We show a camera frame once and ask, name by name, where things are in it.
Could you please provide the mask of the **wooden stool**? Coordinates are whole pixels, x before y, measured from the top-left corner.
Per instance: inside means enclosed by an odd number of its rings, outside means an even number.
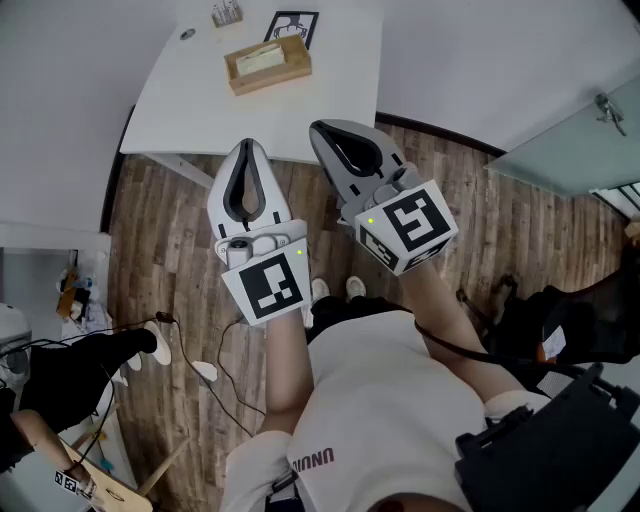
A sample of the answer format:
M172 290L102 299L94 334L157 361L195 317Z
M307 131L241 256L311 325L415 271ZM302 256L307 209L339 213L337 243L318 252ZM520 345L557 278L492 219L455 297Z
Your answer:
M98 508L102 512L153 512L153 505L147 495L174 463L188 442L189 439L185 437L138 489L133 489L107 474L91 461L82 462L81 465L88 471L96 484L95 498L99 501Z

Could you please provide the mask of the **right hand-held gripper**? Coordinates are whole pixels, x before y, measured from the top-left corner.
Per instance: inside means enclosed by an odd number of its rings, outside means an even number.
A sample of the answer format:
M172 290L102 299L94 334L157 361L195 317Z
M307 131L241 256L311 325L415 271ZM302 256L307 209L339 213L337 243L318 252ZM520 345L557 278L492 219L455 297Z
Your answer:
M436 256L457 235L436 182L423 179L415 167L400 167L406 158L386 133L321 119L310 125L309 138L325 175L347 202L342 218L356 241L394 275ZM365 188L375 182L380 184Z

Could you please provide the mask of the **black equipment pack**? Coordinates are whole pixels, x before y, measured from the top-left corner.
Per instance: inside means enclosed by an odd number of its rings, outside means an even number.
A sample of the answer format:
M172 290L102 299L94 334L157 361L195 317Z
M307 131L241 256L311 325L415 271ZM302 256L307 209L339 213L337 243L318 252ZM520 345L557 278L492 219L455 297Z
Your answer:
M640 394L602 372L595 363L540 410L457 438L473 512L640 512Z

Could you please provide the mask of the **person's white t-shirt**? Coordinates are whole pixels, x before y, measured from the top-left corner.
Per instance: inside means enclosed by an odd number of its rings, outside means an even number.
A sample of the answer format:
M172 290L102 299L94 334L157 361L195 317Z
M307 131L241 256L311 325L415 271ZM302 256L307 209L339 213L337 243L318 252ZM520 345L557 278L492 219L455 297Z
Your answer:
M480 399L430 357L404 311L339 323L309 351L315 387L295 430L259 434L230 454L221 512L264 512L290 472L307 512L366 512L399 493L467 509L456 439L547 403L528 391Z

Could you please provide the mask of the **frosted glass door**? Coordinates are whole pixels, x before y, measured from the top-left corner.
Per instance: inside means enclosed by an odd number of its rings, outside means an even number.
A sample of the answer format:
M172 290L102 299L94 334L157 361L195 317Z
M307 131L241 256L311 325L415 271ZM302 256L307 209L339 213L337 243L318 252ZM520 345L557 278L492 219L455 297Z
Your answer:
M592 102L487 169L560 196L640 182L640 75L604 93L624 115L621 136Z

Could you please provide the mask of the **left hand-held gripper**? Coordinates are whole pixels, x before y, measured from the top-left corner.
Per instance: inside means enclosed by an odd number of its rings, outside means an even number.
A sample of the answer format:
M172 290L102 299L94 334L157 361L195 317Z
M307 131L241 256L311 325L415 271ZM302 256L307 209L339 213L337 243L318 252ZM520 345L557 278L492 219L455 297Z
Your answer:
M247 165L258 201L250 215L243 205ZM285 195L258 141L243 139L222 161L207 212L215 238L222 239L215 244L227 266L222 279L250 325L311 301L307 223L291 220Z

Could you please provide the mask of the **person's left forearm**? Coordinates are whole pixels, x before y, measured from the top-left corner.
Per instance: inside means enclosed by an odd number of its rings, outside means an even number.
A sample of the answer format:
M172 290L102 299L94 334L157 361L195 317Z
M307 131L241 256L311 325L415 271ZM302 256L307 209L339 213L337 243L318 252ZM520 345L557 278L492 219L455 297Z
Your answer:
M260 432L293 434L314 389L299 309L267 322L265 417Z

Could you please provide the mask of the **wooden tray with papers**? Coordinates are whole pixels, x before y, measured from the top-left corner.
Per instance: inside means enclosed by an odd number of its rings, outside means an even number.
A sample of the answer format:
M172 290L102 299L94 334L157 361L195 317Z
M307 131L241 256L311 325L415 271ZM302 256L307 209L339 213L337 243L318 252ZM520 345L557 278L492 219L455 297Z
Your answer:
M239 76L236 59L271 43L279 44L285 55L284 64ZM311 57L299 35L263 42L224 56L229 85L236 96L248 94L278 83L308 76L312 73Z

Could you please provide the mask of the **brown cardboard box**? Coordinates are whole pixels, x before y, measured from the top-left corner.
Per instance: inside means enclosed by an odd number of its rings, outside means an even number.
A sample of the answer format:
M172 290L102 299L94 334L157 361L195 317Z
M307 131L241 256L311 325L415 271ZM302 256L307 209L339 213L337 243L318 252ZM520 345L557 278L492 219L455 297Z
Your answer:
M77 290L77 286L75 285L76 281L77 272L75 268L68 270L60 281L60 296L56 313L61 318L68 318L71 315Z

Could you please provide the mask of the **white paper sheet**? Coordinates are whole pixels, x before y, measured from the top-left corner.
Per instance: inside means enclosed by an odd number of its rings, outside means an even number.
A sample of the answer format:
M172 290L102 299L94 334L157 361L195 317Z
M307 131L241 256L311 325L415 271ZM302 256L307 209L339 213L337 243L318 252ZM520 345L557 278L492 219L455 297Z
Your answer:
M284 64L285 62L282 47L279 44L271 43L245 56L238 57L236 59L236 68L239 76L245 76Z

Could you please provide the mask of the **person's black trousers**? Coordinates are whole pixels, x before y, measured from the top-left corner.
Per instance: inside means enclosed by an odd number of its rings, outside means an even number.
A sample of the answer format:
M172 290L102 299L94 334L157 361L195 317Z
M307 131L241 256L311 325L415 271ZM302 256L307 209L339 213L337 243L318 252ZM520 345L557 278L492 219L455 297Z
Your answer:
M310 309L313 317L311 327L306 328L305 332L307 344L310 344L326 329L341 322L391 311L410 312L409 309L382 297L356 296L349 302L334 296L323 297L316 301Z

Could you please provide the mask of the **another person's forearm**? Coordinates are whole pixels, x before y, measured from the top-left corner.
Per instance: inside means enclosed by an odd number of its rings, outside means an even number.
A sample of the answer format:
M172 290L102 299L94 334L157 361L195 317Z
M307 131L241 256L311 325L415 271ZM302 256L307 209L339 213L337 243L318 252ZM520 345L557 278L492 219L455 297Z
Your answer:
M38 453L45 456L58 470L78 482L77 493L91 501L95 496L95 483L85 468L76 464L66 452L59 436L33 410L13 412L11 419L21 436Z

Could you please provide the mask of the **black framed picture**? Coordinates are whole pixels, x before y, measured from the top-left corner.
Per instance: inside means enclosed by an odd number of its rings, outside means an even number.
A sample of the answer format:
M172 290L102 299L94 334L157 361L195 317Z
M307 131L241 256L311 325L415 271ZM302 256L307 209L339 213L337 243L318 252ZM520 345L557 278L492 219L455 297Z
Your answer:
M269 25L264 41L299 35L305 47L309 49L318 18L318 12L277 11Z

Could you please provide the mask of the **person's right forearm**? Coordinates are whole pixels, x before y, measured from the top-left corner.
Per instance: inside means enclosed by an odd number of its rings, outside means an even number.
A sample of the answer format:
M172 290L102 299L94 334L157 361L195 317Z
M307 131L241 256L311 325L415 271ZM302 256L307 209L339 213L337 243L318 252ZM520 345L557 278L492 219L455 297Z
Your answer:
M433 341L439 338L464 349L484 351L471 321L430 261L402 274L399 283L407 307L419 326L428 332L424 342L430 356L473 388L483 402L524 389L503 367L468 359Z

